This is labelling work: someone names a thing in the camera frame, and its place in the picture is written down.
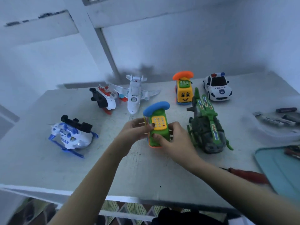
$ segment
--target hand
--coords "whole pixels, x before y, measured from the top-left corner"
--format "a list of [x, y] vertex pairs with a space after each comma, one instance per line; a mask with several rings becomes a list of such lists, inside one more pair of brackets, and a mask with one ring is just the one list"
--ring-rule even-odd
[[187, 170], [190, 170], [199, 162], [204, 162], [198, 156], [188, 132], [182, 128], [179, 122], [170, 123], [168, 127], [171, 130], [171, 135], [173, 134], [173, 142], [167, 141], [159, 134], [153, 134], [152, 137], [156, 142], [160, 143], [162, 150], [171, 159]]
[[131, 146], [138, 140], [146, 138], [148, 132], [150, 132], [154, 127], [152, 125], [145, 125], [145, 120], [143, 117], [137, 118], [126, 122], [118, 136], [114, 139], [113, 143], [117, 144], [116, 148], [118, 154], [126, 156], [131, 148]]

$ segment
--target screwdriver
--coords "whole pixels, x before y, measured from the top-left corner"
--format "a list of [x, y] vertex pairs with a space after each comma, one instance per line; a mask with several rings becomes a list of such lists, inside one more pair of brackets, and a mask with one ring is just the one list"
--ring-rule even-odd
[[270, 184], [267, 177], [264, 174], [260, 174], [254, 171], [247, 171], [247, 170], [237, 170], [233, 168], [223, 168], [220, 167], [223, 170], [227, 170], [229, 173], [232, 173], [240, 178], [243, 178], [247, 181], [251, 181], [253, 183], [257, 184]]

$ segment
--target airplane wing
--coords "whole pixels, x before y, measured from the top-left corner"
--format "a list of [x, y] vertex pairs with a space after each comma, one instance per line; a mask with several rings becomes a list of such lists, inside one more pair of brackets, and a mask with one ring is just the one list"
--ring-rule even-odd
[[151, 96], [157, 95], [159, 93], [160, 93], [160, 90], [156, 90], [156, 91], [145, 91], [145, 90], [142, 90], [142, 97], [141, 97], [141, 99], [143, 99], [143, 100], [149, 100], [149, 98]]
[[126, 98], [128, 97], [128, 90], [129, 90], [129, 88], [117, 86], [117, 85], [114, 85], [114, 84], [110, 84], [110, 88], [112, 90], [115, 90], [119, 94], [123, 94]]

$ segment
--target teal tray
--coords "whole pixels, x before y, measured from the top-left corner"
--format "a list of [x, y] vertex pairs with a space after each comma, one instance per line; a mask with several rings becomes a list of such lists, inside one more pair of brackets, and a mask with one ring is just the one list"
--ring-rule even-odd
[[284, 147], [260, 148], [255, 159], [279, 195], [300, 202], [299, 159], [285, 155]]

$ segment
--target white toy airplane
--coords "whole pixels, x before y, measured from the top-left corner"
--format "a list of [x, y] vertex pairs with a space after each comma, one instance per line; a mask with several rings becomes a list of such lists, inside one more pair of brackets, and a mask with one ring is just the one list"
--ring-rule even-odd
[[145, 91], [142, 90], [142, 82], [146, 81], [147, 78], [126, 75], [126, 78], [130, 80], [129, 88], [110, 84], [110, 88], [117, 91], [119, 95], [124, 95], [128, 98], [127, 109], [129, 113], [135, 114], [140, 107], [141, 99], [149, 100], [153, 95], [160, 93], [160, 90], [156, 91]]

